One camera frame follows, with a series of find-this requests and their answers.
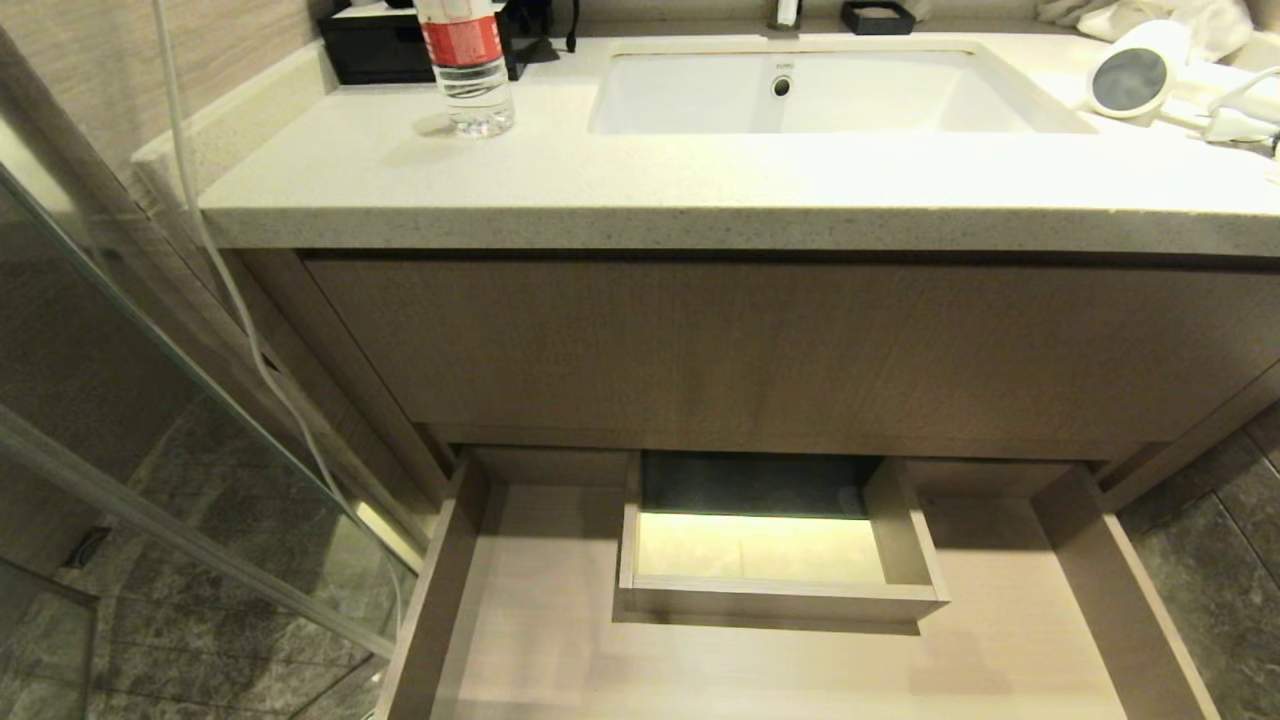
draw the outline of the cabinet drawer front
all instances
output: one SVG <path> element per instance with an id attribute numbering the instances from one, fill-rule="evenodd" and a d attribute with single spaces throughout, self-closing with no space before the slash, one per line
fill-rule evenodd
<path id="1" fill-rule="evenodd" d="M 635 446 L 1171 441 L 1280 357 L 1280 282 L 1262 274 L 342 259 L 308 268 L 412 420 L 607 432 Z"/>

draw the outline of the open drawer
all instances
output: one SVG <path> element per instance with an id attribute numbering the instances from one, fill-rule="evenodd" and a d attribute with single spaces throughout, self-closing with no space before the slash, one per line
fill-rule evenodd
<path id="1" fill-rule="evenodd" d="M 914 633 L 950 598 L 901 466 L 884 462 L 861 488 L 865 519 L 669 514 L 644 506 L 635 454 L 618 552 L 622 609 L 664 623 Z"/>
<path id="2" fill-rule="evenodd" d="M 635 457 L 467 450 L 383 717 L 1217 717 L 1083 469 L 888 460 L 950 597 L 901 634 L 617 621 Z"/>

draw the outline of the bathroom vanity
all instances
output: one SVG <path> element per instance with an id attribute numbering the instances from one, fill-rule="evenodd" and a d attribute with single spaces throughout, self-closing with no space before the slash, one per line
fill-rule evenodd
<path id="1" fill-rule="evenodd" d="M 1102 49 L 584 38 L 493 141 L 442 135 L 431 88 L 344 88 L 221 174 L 202 205 L 259 301 L 452 470 L 383 710 L 1216 717 L 1111 512 L 1280 398 L 1280 187 L 1071 111 Z M 596 102 L 622 56 L 764 58 L 750 113 L 840 92 L 806 54 L 896 51 L 992 64 L 883 92 L 986 104 L 827 135 Z M 883 580 L 643 571 L 659 450 L 886 457 Z"/>

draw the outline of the faucet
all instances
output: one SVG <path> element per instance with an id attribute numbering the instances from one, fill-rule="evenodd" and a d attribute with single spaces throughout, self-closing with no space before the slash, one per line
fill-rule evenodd
<path id="1" fill-rule="evenodd" d="M 800 6 L 804 0 L 778 0 L 778 9 L 769 20 L 769 27 L 787 32 L 800 29 Z"/>

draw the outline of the white cable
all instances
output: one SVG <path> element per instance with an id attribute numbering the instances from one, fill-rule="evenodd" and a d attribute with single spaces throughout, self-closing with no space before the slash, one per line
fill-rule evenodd
<path id="1" fill-rule="evenodd" d="M 404 619 L 401 609 L 402 598 L 399 582 L 396 579 L 394 565 L 388 556 L 389 551 L 383 541 L 378 538 L 367 525 L 365 525 L 358 515 L 356 515 L 356 510 L 342 495 L 342 489 L 338 487 L 333 474 L 329 471 L 329 464 L 325 461 L 324 456 L 320 454 L 320 448 L 316 446 L 311 427 L 284 393 L 284 389 L 271 374 L 270 368 L 266 366 L 257 336 L 257 327 L 253 324 L 253 316 L 250 315 L 248 305 L 244 302 L 244 296 L 241 295 L 239 286 L 236 284 L 236 279 L 232 277 L 230 269 L 227 266 L 227 261 L 223 259 L 221 251 L 218 249 L 212 234 L 209 232 L 209 227 L 205 224 L 205 217 L 200 211 L 198 199 L 196 197 L 196 183 L 191 177 L 191 155 L 189 147 L 187 146 L 187 132 L 186 123 L 182 117 L 180 99 L 178 96 L 178 68 L 174 63 L 173 45 L 169 40 L 169 23 L 165 18 L 164 0 L 152 0 L 151 6 L 155 9 L 156 35 L 160 37 L 160 63 L 164 65 L 165 96 L 169 104 L 169 124 L 173 128 L 173 147 L 178 164 L 178 183 L 182 186 L 182 195 L 187 202 L 187 214 L 189 215 L 191 224 L 196 232 L 196 237 L 200 240 L 200 243 L 204 245 L 209 258 L 214 261 L 214 268 L 218 270 L 218 275 L 221 277 L 223 284 L 227 286 L 227 293 L 230 295 L 232 304 L 236 306 L 236 314 L 239 315 L 241 324 L 244 328 L 244 334 L 248 337 L 250 354 L 253 357 L 253 366 L 257 368 L 257 374 L 262 377 L 262 382 L 266 383 L 266 387 L 271 389 L 271 393 L 280 401 L 280 405 L 284 405 L 284 409 L 288 410 L 289 415 L 293 416 L 293 420 L 298 424 L 298 428 L 301 428 L 302 438 L 306 441 L 307 450 L 311 451 L 311 456 L 315 459 L 316 466 L 320 469 L 320 477 L 324 479 L 324 484 L 326 486 L 329 495 L 333 496 L 334 501 L 338 502 L 351 521 L 369 537 L 369 539 L 374 543 L 374 547 L 380 551 L 383 561 L 387 562 L 387 571 L 392 579 L 392 589 L 396 592 L 396 632 L 393 638 L 398 638 L 401 624 Z"/>

